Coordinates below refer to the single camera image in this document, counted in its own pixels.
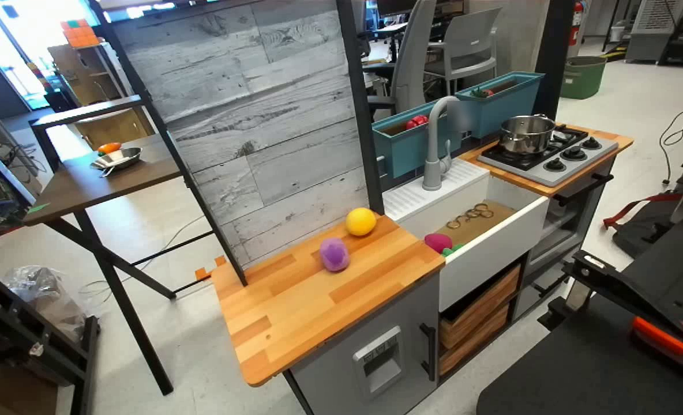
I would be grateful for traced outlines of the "left teal planter box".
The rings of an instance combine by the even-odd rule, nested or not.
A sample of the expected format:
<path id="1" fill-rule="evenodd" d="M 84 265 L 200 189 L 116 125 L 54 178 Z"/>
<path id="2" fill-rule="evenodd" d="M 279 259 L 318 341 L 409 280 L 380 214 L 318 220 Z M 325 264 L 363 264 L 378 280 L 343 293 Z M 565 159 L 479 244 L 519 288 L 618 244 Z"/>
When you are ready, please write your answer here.
<path id="1" fill-rule="evenodd" d="M 423 103 L 380 118 L 372 125 L 378 175 L 382 185 L 393 185 L 425 168 L 430 146 L 430 110 L 431 103 Z"/>

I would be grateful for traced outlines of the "grey cabinet with dispenser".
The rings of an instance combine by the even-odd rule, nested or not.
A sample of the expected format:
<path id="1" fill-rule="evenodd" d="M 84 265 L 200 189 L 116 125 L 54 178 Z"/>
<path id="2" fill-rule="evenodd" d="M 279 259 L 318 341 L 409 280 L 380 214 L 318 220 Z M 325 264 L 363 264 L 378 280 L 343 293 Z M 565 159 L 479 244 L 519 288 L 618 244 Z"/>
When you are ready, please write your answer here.
<path id="1" fill-rule="evenodd" d="M 438 277 L 288 370 L 311 415 L 407 415 L 438 386 Z"/>

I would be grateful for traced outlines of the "orange handled black clamp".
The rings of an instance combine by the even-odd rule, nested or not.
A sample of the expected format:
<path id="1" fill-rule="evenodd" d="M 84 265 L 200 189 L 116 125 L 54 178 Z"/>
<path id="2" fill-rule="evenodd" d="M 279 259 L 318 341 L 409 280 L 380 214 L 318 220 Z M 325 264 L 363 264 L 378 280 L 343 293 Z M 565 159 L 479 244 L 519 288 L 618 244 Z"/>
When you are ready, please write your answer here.
<path id="1" fill-rule="evenodd" d="M 632 330 L 669 355 L 683 358 L 683 321 L 655 304 L 637 283 L 592 253 L 577 251 L 562 265 L 565 275 L 635 314 Z"/>

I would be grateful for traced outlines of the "yellow ball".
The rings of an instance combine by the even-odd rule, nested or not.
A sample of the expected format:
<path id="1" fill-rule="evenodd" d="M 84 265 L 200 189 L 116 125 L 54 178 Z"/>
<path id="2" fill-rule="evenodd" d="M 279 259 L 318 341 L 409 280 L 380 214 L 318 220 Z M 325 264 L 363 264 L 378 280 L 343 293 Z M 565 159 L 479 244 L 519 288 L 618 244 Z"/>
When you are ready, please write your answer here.
<path id="1" fill-rule="evenodd" d="M 352 207 L 347 214 L 347 230 L 355 237 L 370 235 L 378 223 L 378 217 L 370 207 Z"/>

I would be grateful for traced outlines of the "purple fuzzy ball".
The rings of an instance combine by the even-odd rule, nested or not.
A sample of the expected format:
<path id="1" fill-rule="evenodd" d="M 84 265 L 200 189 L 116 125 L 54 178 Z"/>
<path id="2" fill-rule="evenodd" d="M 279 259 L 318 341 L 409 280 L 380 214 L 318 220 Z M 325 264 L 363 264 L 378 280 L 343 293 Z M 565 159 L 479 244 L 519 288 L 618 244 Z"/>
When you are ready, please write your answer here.
<path id="1" fill-rule="evenodd" d="M 325 240 L 320 244 L 320 264 L 328 273 L 342 273 L 349 267 L 351 255 L 342 240 Z"/>

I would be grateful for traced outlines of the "right teal planter box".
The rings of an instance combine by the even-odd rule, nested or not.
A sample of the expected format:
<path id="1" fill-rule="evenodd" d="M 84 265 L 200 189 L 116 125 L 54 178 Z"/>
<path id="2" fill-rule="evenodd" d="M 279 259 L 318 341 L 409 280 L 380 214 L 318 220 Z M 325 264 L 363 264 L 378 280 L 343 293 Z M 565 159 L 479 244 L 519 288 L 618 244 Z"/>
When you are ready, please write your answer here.
<path id="1" fill-rule="evenodd" d="M 471 136 L 486 138 L 514 116 L 528 116 L 536 108 L 541 74 L 504 74 L 457 93 L 471 118 Z"/>

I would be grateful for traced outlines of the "grey toy stovetop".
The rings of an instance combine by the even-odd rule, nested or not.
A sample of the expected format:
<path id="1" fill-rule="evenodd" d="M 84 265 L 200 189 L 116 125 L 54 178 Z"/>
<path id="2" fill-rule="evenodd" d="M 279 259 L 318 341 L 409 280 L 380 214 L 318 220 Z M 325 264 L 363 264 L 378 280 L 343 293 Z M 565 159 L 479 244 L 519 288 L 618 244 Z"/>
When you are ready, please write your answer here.
<path id="1" fill-rule="evenodd" d="M 479 154 L 486 167 L 504 168 L 523 181 L 557 187 L 581 174 L 589 164 L 617 149 L 609 138 L 597 138 L 580 129 L 557 129 L 542 152 L 514 154 L 494 146 Z"/>

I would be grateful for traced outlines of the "grey office chair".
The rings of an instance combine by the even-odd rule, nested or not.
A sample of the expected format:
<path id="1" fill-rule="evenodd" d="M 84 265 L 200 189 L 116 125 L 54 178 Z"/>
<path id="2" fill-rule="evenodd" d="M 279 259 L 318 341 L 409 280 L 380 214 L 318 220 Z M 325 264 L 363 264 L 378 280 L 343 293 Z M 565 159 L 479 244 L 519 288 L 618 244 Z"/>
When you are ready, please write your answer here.
<path id="1" fill-rule="evenodd" d="M 494 35 L 499 8 L 455 16 L 441 42 L 431 42 L 437 0 L 416 0 L 393 72 L 393 101 L 397 110 L 425 103 L 425 76 L 452 83 L 497 66 Z"/>

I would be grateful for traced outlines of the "green bin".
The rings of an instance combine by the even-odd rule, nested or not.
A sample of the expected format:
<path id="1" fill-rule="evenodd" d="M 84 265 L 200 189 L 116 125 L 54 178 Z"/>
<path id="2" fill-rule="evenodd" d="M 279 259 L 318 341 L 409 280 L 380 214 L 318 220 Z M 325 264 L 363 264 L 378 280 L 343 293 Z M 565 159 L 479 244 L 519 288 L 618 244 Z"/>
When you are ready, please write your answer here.
<path id="1" fill-rule="evenodd" d="M 577 56 L 565 62 L 560 95 L 587 99 L 599 89 L 606 59 L 603 56 Z"/>

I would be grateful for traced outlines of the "teal planter box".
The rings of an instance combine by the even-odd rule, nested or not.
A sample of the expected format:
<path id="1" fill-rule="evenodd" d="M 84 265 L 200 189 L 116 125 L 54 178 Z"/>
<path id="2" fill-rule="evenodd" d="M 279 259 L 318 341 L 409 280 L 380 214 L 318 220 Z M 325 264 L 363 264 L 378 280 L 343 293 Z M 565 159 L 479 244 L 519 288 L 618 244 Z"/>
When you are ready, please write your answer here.
<path id="1" fill-rule="evenodd" d="M 430 146 L 430 110 L 431 103 L 423 103 L 380 118 L 372 125 L 378 175 L 382 185 L 393 185 L 425 168 Z"/>
<path id="2" fill-rule="evenodd" d="M 486 138 L 514 116 L 528 116 L 536 108 L 541 74 L 504 74 L 457 93 L 471 118 L 471 136 Z"/>

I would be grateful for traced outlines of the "white farmhouse sink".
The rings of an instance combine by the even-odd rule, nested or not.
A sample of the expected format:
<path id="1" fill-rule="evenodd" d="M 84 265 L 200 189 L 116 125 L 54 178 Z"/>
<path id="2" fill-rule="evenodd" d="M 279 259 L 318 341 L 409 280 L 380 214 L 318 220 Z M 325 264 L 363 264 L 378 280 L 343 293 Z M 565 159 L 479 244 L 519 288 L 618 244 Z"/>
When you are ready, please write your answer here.
<path id="1" fill-rule="evenodd" d="M 441 312 L 528 253 L 541 243 L 550 207 L 547 196 L 468 162 L 455 162 L 438 192 L 425 192 L 416 178 L 388 189 L 382 202 L 386 214 L 421 240 L 452 240 L 438 275 Z"/>

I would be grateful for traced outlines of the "dark brown side table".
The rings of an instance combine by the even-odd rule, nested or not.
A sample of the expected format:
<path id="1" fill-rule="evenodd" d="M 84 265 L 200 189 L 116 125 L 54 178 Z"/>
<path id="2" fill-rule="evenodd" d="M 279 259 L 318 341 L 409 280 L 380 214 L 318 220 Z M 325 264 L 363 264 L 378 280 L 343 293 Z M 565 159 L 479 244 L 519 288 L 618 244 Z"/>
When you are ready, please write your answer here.
<path id="1" fill-rule="evenodd" d="M 139 319 L 139 312 L 133 308 L 123 285 L 121 273 L 124 273 L 128 277 L 137 280 L 146 288 L 152 288 L 161 297 L 173 303 L 183 291 L 191 288 L 191 283 L 168 288 L 155 277 L 151 277 L 144 269 L 144 264 L 151 264 L 175 249 L 183 249 L 203 237 L 211 237 L 211 230 L 203 230 L 175 244 L 166 244 L 164 249 L 147 253 L 139 261 L 128 261 L 101 243 L 88 209 L 106 201 L 151 189 L 155 185 L 161 185 L 175 178 L 188 178 L 188 174 L 177 162 L 177 157 L 173 154 L 173 146 L 168 144 L 164 132 L 158 132 L 155 136 L 137 138 L 133 146 L 139 148 L 139 157 L 129 159 L 124 167 L 106 167 L 106 168 L 98 167 L 94 149 L 89 149 L 84 157 L 63 162 L 48 136 L 54 127 L 69 127 L 80 119 L 104 118 L 104 116 L 114 116 L 129 108 L 144 108 L 144 107 L 146 101 L 139 95 L 129 95 L 111 101 L 48 114 L 34 119 L 31 129 L 39 148 L 43 149 L 48 167 L 54 168 L 54 178 L 47 185 L 47 189 L 38 196 L 38 201 L 31 206 L 25 214 L 25 223 L 28 225 L 43 223 L 51 230 L 64 235 L 66 240 L 72 240 L 73 244 L 93 253 L 160 391 L 171 394 L 173 382 Z"/>

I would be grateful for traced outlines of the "wooden butcher block countertop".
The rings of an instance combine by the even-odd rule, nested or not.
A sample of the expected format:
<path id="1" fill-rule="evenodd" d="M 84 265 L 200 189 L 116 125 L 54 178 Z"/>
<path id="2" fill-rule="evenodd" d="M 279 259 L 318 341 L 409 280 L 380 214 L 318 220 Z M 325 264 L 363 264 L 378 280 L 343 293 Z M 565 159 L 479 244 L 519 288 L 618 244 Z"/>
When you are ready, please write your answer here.
<path id="1" fill-rule="evenodd" d="M 342 240 L 351 264 L 328 273 L 320 244 Z M 218 259 L 211 273 L 226 332 L 248 386 L 310 358 L 355 322 L 377 314 L 416 283 L 437 275 L 446 259 L 388 217 L 365 237 L 342 223 L 238 273 Z"/>

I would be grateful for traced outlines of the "items on side table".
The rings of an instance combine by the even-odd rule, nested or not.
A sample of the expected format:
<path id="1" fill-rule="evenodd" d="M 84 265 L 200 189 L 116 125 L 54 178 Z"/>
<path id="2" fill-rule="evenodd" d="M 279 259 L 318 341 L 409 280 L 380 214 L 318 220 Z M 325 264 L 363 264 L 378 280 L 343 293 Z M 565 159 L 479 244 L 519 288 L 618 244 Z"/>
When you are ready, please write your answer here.
<path id="1" fill-rule="evenodd" d="M 104 144 L 98 148 L 93 167 L 104 174 L 114 174 L 116 168 L 129 167 L 139 159 L 139 148 L 124 148 L 123 144 Z"/>

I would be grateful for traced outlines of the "wooden crate drawers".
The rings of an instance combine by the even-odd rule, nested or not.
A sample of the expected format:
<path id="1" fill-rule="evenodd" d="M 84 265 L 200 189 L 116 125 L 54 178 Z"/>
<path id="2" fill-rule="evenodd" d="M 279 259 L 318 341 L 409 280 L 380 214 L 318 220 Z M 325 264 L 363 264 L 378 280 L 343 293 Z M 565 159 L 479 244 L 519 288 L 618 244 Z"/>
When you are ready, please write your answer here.
<path id="1" fill-rule="evenodd" d="M 438 373 L 448 376 L 508 326 L 521 265 L 512 264 L 441 314 Z"/>

